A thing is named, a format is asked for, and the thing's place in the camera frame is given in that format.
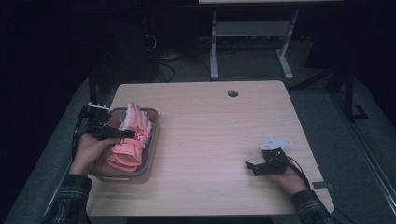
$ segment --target plaid shirt sleeve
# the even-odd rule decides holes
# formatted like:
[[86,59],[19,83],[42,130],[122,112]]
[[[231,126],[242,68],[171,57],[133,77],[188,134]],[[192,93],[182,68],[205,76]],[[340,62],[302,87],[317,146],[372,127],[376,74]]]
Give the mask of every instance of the plaid shirt sleeve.
[[303,190],[291,197],[291,202],[303,224],[338,224],[313,190]]
[[43,223],[91,223],[87,215],[88,194],[92,180],[83,175],[68,175]]

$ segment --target plastic container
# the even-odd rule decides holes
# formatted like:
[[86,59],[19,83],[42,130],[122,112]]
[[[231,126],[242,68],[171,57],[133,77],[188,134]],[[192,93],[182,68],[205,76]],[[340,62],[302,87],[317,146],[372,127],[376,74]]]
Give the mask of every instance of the plastic container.
[[[102,155],[96,161],[90,175],[96,176],[105,182],[145,183],[149,180],[155,154],[156,137],[159,131],[159,115],[157,110],[152,108],[141,108],[141,110],[148,113],[148,118],[153,123],[149,140],[146,143],[146,147],[143,149],[142,164],[133,172],[126,172],[111,167],[106,161],[107,155],[110,153],[111,149],[111,147],[109,147],[103,151]],[[124,118],[125,115],[126,108],[115,108],[111,112],[111,118],[107,124],[110,127],[119,128],[121,119]]]

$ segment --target folded pink fabric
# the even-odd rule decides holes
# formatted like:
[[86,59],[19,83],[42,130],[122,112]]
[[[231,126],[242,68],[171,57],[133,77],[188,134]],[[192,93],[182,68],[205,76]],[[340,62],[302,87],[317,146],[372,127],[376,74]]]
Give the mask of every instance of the folded pink fabric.
[[136,131],[136,134],[134,138],[124,138],[111,148],[107,163],[122,171],[135,171],[142,164],[143,149],[149,140],[151,128],[147,113],[133,102],[129,103],[125,120],[119,129]]

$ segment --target white metal table frame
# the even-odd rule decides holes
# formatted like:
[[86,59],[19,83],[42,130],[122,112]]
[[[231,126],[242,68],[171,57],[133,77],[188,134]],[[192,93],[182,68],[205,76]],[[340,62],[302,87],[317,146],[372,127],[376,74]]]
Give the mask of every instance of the white metal table frame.
[[210,52],[210,79],[219,78],[218,62],[216,57],[217,36],[284,36],[285,41],[276,56],[282,66],[287,79],[293,79],[286,51],[288,50],[291,35],[297,21],[299,10],[294,10],[289,21],[217,21],[217,11],[213,12],[212,22],[212,50]]

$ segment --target human arm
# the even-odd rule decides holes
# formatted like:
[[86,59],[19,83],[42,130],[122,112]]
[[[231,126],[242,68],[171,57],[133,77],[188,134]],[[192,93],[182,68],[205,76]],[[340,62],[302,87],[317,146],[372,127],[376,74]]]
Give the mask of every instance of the human arm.
[[327,211],[317,194],[291,168],[287,167],[282,175],[268,175],[289,195],[297,215],[303,224],[340,223]]
[[54,204],[42,223],[90,223],[86,207],[92,181],[88,178],[88,172],[102,151],[119,141],[120,139],[98,141],[90,134],[80,137],[69,175],[64,179]]

